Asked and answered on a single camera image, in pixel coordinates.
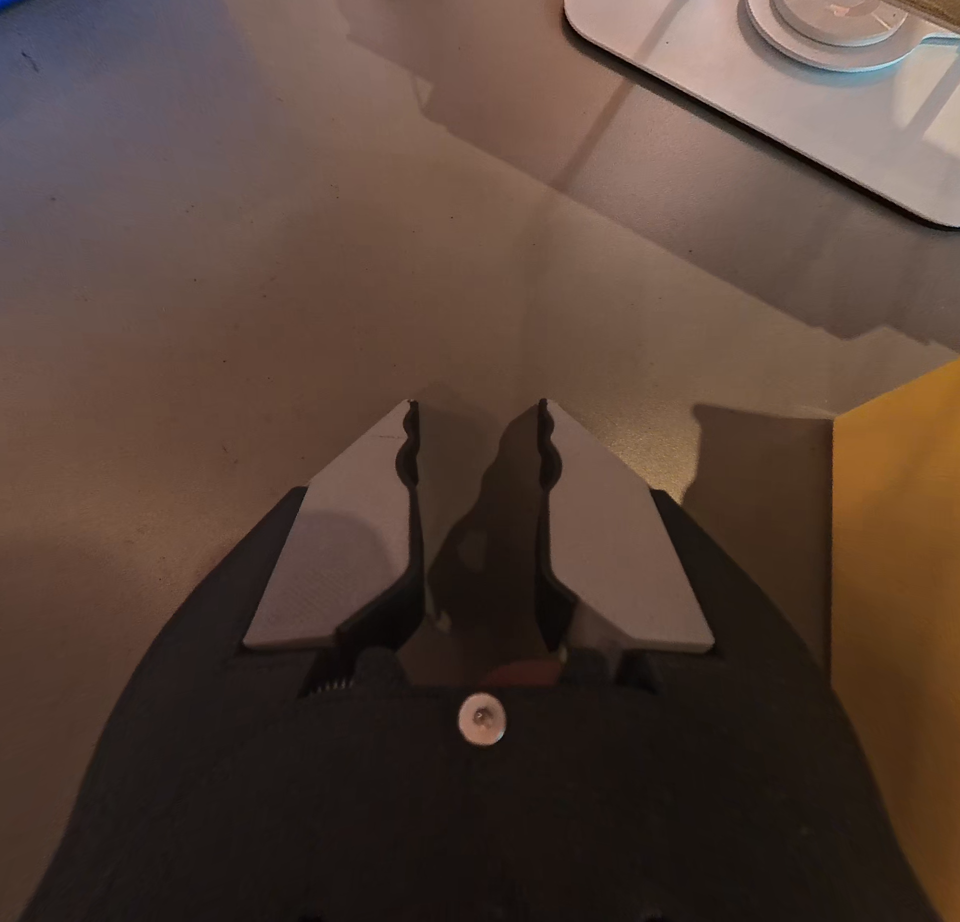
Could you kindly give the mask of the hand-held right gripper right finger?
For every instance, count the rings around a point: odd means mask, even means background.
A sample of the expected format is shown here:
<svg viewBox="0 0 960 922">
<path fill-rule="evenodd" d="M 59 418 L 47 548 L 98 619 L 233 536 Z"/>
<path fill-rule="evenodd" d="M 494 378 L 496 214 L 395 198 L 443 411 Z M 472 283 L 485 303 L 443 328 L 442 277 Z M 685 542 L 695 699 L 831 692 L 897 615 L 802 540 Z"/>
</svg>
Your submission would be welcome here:
<svg viewBox="0 0 960 922">
<path fill-rule="evenodd" d="M 652 490 L 555 401 L 536 409 L 534 616 L 549 652 L 708 652 Z"/>
</svg>

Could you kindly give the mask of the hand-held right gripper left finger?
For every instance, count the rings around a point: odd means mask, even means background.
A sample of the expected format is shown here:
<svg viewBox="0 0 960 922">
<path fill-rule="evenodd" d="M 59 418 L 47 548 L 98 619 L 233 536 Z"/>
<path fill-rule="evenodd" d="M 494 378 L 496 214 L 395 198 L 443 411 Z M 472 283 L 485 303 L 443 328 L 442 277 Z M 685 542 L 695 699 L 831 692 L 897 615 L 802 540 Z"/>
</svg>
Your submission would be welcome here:
<svg viewBox="0 0 960 922">
<path fill-rule="evenodd" d="M 310 480 L 245 648 L 405 644 L 425 611 L 419 448 L 419 406 L 405 399 Z"/>
</svg>

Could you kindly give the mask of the yellow plastic bin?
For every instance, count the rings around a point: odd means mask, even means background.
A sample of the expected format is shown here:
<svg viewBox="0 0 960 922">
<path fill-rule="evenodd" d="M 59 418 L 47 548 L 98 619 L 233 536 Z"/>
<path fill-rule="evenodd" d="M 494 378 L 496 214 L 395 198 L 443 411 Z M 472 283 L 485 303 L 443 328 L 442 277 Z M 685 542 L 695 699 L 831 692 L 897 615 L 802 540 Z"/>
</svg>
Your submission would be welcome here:
<svg viewBox="0 0 960 922">
<path fill-rule="evenodd" d="M 959 362 L 834 420 L 833 688 L 918 880 L 959 918 Z"/>
</svg>

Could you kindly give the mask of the person's right hand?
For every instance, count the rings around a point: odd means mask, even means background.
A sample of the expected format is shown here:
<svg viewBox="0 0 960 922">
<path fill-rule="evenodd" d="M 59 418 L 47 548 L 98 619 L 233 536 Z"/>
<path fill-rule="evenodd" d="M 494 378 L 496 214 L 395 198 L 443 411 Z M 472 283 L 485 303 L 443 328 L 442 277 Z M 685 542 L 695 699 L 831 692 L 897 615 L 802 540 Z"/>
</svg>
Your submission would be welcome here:
<svg viewBox="0 0 960 922">
<path fill-rule="evenodd" d="M 524 659 L 497 666 L 481 680 L 485 689 L 543 688 L 558 683 L 564 666 L 552 659 Z"/>
</svg>

